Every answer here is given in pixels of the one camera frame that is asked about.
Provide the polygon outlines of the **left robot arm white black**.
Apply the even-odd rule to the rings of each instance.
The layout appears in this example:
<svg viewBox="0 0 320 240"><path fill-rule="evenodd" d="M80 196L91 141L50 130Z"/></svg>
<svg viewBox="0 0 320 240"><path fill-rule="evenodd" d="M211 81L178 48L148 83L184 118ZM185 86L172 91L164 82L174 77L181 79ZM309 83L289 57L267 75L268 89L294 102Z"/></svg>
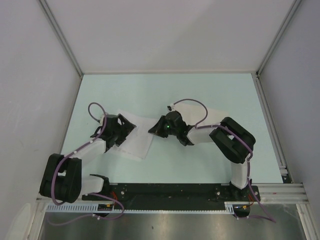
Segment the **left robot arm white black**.
<svg viewBox="0 0 320 240"><path fill-rule="evenodd" d="M108 114L101 120L90 141L70 154L53 153L48 157L39 194L52 197L57 205L73 203L78 197L93 193L98 199L110 196L109 179L103 175L83 173L83 167L97 157L119 147L137 126L122 114Z"/></svg>

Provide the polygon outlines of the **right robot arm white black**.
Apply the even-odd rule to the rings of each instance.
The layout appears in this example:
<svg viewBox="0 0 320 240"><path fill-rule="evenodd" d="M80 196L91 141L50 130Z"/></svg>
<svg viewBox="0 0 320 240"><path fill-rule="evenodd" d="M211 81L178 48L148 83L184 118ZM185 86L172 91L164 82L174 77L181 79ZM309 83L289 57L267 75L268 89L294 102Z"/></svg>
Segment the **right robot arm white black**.
<svg viewBox="0 0 320 240"><path fill-rule="evenodd" d="M231 117L225 117L218 124L195 126L187 124L175 110L162 115L148 133L161 138L175 136L183 146L214 143L231 162L231 196L237 201L248 196L249 161L256 139Z"/></svg>

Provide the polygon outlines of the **white folder with clip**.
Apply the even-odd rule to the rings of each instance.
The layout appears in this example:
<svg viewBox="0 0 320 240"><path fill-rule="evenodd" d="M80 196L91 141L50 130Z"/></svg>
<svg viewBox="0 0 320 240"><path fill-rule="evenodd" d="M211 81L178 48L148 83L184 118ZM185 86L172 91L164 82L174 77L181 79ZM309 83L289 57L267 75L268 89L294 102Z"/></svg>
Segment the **white folder with clip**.
<svg viewBox="0 0 320 240"><path fill-rule="evenodd" d="M206 116L205 108L199 104L185 104L180 102L176 105L172 105L171 107L173 111L178 111L182 115L183 120L188 125L196 125L196 123ZM229 113L226 111L207 108L207 117L203 122L198 124L198 127L217 125L228 116Z"/></svg>

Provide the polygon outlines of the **white signature form sheet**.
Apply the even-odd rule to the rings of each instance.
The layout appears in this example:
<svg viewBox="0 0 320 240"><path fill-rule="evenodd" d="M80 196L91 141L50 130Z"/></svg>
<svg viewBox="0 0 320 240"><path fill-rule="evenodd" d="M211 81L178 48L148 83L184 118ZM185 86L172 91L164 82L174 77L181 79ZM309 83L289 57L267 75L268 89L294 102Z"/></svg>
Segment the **white signature form sheet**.
<svg viewBox="0 0 320 240"><path fill-rule="evenodd" d="M154 118L136 116L121 109L118 109L117 112L123 115L136 127L120 146L113 146L110 152L117 156L137 162L144 160L148 154L153 139L153 135L148 133L148 131L158 122L158 120Z"/></svg>

